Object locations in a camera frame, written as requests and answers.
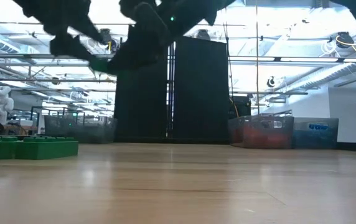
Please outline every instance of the wooden floor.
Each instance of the wooden floor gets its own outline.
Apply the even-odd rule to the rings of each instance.
[[[356,152],[83,145],[0,161],[0,224],[356,224]]]

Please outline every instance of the green lego block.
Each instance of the green lego block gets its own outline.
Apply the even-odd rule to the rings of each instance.
[[[16,149],[16,159],[55,159],[78,155],[78,141],[65,138],[25,138]]]
[[[16,144],[16,137],[0,137],[0,159],[13,159]]]

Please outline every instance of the white robot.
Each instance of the white robot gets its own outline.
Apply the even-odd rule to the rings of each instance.
[[[7,123],[7,114],[14,109],[14,100],[9,97],[11,88],[8,86],[0,86],[0,123]]]

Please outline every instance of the blue label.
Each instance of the blue label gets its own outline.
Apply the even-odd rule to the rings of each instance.
[[[311,130],[327,130],[329,127],[320,124],[309,124],[309,129]]]

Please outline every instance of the clear plastic bin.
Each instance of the clear plastic bin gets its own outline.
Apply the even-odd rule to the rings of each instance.
[[[293,117],[242,116],[228,122],[232,146],[253,149],[290,149]]]
[[[295,118],[293,148],[335,149],[338,132],[338,118]]]

